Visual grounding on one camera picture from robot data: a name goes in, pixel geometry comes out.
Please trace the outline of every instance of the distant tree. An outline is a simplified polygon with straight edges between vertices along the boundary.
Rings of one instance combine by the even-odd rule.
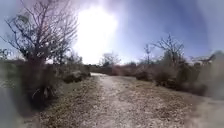
[[[182,50],[184,45],[176,42],[170,35],[166,40],[162,38],[159,42],[152,45],[165,51],[163,58],[165,61],[171,61],[171,64],[176,65],[182,60]]]
[[[8,56],[10,55],[10,51],[8,49],[0,49],[0,60],[6,60],[8,59]]]
[[[125,64],[125,66],[131,67],[131,68],[136,68],[137,67],[137,64],[136,64],[136,62],[131,61],[131,62]]]
[[[69,64],[82,64],[82,57],[77,53],[71,52],[71,55],[67,57],[67,63]]]
[[[112,53],[105,53],[103,54],[103,57],[101,59],[101,65],[104,67],[107,66],[113,66],[116,65],[120,62],[121,60],[119,59],[118,55],[115,54],[114,52]]]
[[[153,47],[149,47],[149,44],[146,44],[144,47],[145,54],[146,54],[146,63],[149,65],[150,64],[150,54],[153,50]]]

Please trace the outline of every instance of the sunlight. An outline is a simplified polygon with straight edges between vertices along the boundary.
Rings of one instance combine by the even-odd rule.
[[[74,50],[84,63],[98,63],[117,28],[116,19],[103,8],[91,7],[78,14],[78,40]]]

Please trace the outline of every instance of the bare tree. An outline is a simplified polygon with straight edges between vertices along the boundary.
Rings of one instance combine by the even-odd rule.
[[[120,62],[121,60],[119,59],[118,55],[115,54],[114,52],[112,53],[105,53],[103,54],[103,58],[101,60],[101,65],[102,66],[113,66],[116,65]]]
[[[75,52],[71,52],[71,55],[69,57],[67,57],[67,63],[70,63],[70,64],[82,64],[82,57],[80,57]]]
[[[164,57],[169,58],[173,64],[177,64],[181,60],[184,45],[176,42],[170,35],[166,40],[162,38],[159,42],[152,45],[164,50]]]
[[[77,21],[66,9],[68,2],[37,0],[30,8],[21,3],[25,11],[6,20],[12,34],[2,39],[35,64],[64,54],[76,33]]]
[[[153,50],[153,47],[149,47],[149,44],[146,44],[144,47],[144,50],[146,53],[146,61],[147,61],[147,64],[149,65],[150,64],[150,54]]]
[[[21,3],[23,12],[6,20],[12,33],[1,38],[26,60],[21,85],[32,103],[39,106],[54,95],[56,84],[52,66],[43,65],[55,58],[62,62],[76,34],[77,18],[68,10],[68,0],[35,0],[31,7]]]
[[[6,60],[10,53],[8,49],[0,49],[0,60]]]

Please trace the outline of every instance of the bush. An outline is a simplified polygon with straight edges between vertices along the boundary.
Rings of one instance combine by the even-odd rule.
[[[138,73],[136,73],[135,75],[137,80],[148,80],[148,72],[146,71],[140,71]]]
[[[176,67],[157,64],[153,69],[157,86],[197,95],[204,95],[207,90],[205,84],[197,82],[199,71],[185,62],[180,62]]]
[[[80,82],[83,79],[83,75],[81,71],[75,71],[72,72],[70,74],[68,74],[65,78],[64,78],[64,82],[65,83],[72,83],[72,82]]]
[[[88,72],[88,71],[83,71],[81,73],[81,75],[83,76],[83,78],[87,78],[87,77],[90,77],[91,76],[90,72]]]
[[[58,82],[52,65],[36,67],[23,62],[17,64],[17,76],[32,107],[44,109],[56,98],[55,86]]]

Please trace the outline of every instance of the ground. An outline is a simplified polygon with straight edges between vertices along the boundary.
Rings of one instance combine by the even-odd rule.
[[[223,127],[224,102],[157,87],[131,77],[96,75],[59,88],[51,107],[27,127]]]

